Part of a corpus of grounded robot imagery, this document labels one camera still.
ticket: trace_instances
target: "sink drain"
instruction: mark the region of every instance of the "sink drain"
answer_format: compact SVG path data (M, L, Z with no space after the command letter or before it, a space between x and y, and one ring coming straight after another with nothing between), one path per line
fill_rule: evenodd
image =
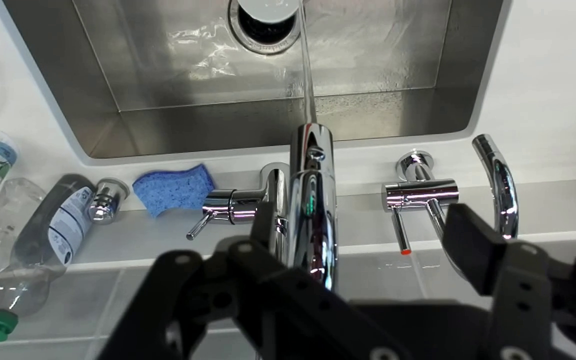
M300 27L296 15L283 22L264 25L254 21L237 0L230 0L227 22L234 38L257 54L280 54L285 53L298 38Z

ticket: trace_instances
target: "white countertop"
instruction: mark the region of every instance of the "white countertop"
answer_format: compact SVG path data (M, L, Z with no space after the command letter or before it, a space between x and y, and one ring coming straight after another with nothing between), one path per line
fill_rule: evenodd
M181 171L203 162L221 187L227 179L255 175L267 162L285 162L288 149L174 155L135 161L90 161L69 146L60 111L27 53L3 27L0 5L0 133L20 149L17 175L49 189L64 173L91 180L115 176L132 184L147 171ZM462 189L488 187L470 146L471 135L488 133L512 166L517 184L576 180L576 3L512 3L498 33L498 54L471 127L460 135L338 144L338 193L374 194L394 180L392 164L412 149L430 150L437 179ZM127 210L139 205L132 196Z

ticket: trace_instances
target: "sink basin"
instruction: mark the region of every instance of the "sink basin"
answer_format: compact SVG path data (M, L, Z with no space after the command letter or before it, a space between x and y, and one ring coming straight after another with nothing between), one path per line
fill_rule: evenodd
M90 159L288 144L300 41L247 50L230 0L3 0ZM336 141L467 127L500 0L308 3L318 118Z

